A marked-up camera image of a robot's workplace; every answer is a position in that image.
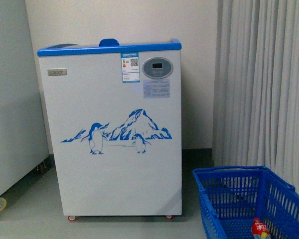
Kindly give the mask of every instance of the blue freezer lid trim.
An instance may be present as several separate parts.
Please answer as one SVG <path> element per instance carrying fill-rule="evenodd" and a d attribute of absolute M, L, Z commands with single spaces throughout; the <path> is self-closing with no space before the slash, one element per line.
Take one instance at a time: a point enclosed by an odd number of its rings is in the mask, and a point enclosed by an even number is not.
<path fill-rule="evenodd" d="M 66 55 L 86 55 L 104 54 L 120 52 L 141 52 L 141 51 L 167 51 L 180 50 L 181 43 L 172 38 L 165 43 L 119 45 L 115 39 L 103 39 L 99 46 L 80 46 L 76 44 L 53 45 L 38 50 L 38 56 L 66 56 Z"/>

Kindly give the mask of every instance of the white appliance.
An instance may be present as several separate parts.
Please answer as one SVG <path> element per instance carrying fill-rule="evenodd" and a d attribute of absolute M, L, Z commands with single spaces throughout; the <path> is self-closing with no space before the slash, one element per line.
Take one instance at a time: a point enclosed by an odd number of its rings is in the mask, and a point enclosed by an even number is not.
<path fill-rule="evenodd" d="M 38 51 L 63 213 L 181 215 L 181 44 Z"/>
<path fill-rule="evenodd" d="M 0 196 L 48 157 L 25 2 L 0 1 Z"/>

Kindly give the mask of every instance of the mountain graphic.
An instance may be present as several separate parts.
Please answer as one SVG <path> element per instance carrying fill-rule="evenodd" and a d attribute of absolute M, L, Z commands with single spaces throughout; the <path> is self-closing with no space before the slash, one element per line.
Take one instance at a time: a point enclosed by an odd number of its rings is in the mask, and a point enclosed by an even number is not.
<path fill-rule="evenodd" d="M 129 140 L 134 139 L 133 135 L 136 133 L 141 134 L 144 139 L 172 138 L 167 128 L 159 129 L 143 109 L 133 111 L 124 124 L 105 135 L 109 140 Z"/>

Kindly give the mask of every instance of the energy label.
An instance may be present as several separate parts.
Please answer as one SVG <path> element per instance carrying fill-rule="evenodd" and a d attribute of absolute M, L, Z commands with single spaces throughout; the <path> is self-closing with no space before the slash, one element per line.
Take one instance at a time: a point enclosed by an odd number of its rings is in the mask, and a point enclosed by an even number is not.
<path fill-rule="evenodd" d="M 121 53 L 123 83 L 140 82 L 140 65 L 138 52 Z"/>

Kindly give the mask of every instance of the basket handle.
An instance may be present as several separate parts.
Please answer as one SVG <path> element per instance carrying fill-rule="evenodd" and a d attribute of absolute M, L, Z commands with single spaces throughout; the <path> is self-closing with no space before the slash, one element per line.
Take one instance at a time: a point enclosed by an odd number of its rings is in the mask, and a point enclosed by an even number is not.
<path fill-rule="evenodd" d="M 224 169 L 245 169 L 245 170 L 253 170 L 253 169 L 258 169 L 258 170 L 264 170 L 270 173 L 272 176 L 274 176 L 277 180 L 279 180 L 281 183 L 283 183 L 289 190 L 295 192 L 296 188 L 291 185 L 290 183 L 286 182 L 284 179 L 279 177 L 276 173 L 271 171 L 269 168 L 265 166 L 219 166 L 219 167 L 212 167 L 212 168 L 197 168 L 193 170 L 193 175 L 198 182 L 199 179 L 196 176 L 197 173 L 199 172 L 212 172 L 212 171 L 218 171 L 218 170 L 224 170 Z"/>

